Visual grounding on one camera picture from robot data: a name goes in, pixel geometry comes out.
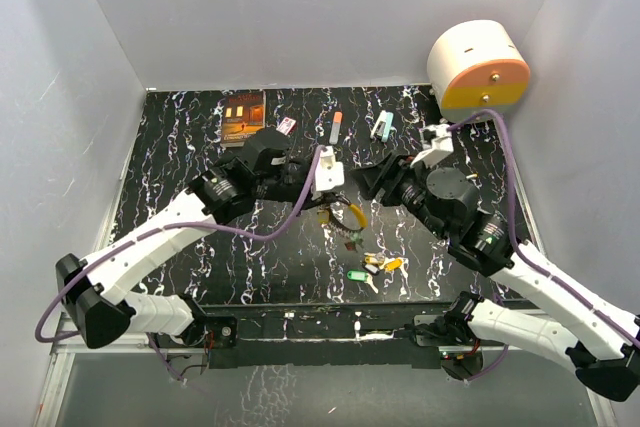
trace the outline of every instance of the white wall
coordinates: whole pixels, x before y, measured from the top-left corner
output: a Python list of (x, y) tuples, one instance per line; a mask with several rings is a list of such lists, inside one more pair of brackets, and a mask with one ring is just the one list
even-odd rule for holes
[(35, 418), (54, 264), (86, 254), (144, 90), (95, 0), (0, 0), (0, 424)]
[(520, 42), (544, 0), (98, 0), (158, 89), (425, 82), (436, 38), (491, 18)]
[[(533, 83), (511, 122), (551, 259), (640, 313), (640, 0), (547, 0), (522, 46)], [(640, 392), (614, 406), (636, 426)]]

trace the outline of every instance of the book cover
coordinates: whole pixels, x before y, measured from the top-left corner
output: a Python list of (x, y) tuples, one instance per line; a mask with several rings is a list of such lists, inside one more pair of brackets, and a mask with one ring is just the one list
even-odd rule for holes
[(265, 93), (248, 92), (229, 95), (222, 116), (223, 147), (240, 147), (245, 140), (264, 127)]

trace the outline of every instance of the black marbled tabletop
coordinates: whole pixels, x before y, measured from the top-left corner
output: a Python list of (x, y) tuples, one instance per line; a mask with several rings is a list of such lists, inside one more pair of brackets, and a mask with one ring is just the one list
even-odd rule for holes
[[(384, 88), (268, 90), (267, 125), (284, 117), (298, 124), (291, 135), (296, 156), (307, 156), (328, 144), (333, 113), (343, 114), (337, 157), (345, 170), (378, 162), (391, 150), (421, 150), (418, 129), (438, 123), (440, 114), (428, 86)], [(220, 147), (222, 105), (228, 91), (154, 92), (147, 95), (129, 164), (113, 237), (142, 224), (171, 201), (186, 183), (207, 170), (223, 152)], [(386, 144), (371, 142), (370, 130), (381, 110), (394, 112), (397, 129)], [(455, 153), (441, 163), (465, 174), (481, 192), (481, 206), (506, 212), (505, 165), (492, 124), (465, 126), (454, 135)], [(315, 211), (303, 212), (291, 229), (273, 242), (259, 243), (214, 233), (186, 248), (139, 284), (139, 291), (170, 295), (187, 292), (201, 304), (325, 303), (454, 300), (462, 290), (503, 298), (514, 292), (492, 285), (460, 266), (403, 207), (383, 208), (364, 201), (347, 179), (344, 192), (370, 220), (367, 252), (384, 251), (405, 259), (404, 270), (374, 277), (374, 288), (347, 279), (359, 270), (362, 253), (347, 251), (343, 239), (318, 224)], [(273, 231), (290, 205), (257, 201), (251, 215), (232, 225), (259, 233)], [(522, 212), (518, 235), (529, 237)], [(345, 222), (353, 219), (345, 216)]]

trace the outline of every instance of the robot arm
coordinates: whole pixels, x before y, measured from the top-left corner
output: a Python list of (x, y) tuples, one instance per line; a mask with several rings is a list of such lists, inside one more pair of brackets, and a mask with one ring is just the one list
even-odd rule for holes
[[(131, 289), (214, 230), (238, 231), (225, 224), (251, 212), (256, 199), (297, 200), (301, 209), (330, 203), (334, 195), (329, 192), (344, 183), (343, 166), (330, 147), (319, 149), (313, 160), (290, 159), (287, 136), (262, 129), (238, 155), (223, 156), (161, 212), (117, 242), (83, 259), (73, 254), (60, 259), (58, 288), (68, 290), (62, 302), (87, 346), (103, 347), (125, 332), (197, 339), (200, 309), (192, 299), (137, 294)], [(251, 235), (259, 240), (275, 237)]]
[[(433, 169), (450, 154), (446, 126), (428, 129), (431, 143), (415, 157), (390, 153), (352, 175), (365, 199), (380, 191), (383, 206), (404, 205), (463, 266), (508, 286), (553, 320), (520, 314), (463, 293), (444, 315), (456, 342), (495, 340), (534, 352), (575, 371), (590, 389), (623, 401), (640, 383), (640, 318), (602, 300), (529, 243), (514, 253), (502, 216), (478, 208), (478, 189), (458, 169)], [(442, 323), (432, 328), (442, 327)]]

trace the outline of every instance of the orange and white cylinder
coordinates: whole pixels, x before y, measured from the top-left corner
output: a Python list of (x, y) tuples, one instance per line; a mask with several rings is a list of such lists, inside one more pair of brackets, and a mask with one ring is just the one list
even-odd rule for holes
[(459, 122), (487, 107), (509, 110), (527, 89), (531, 71), (502, 24), (472, 20), (438, 38), (427, 75), (442, 116)]

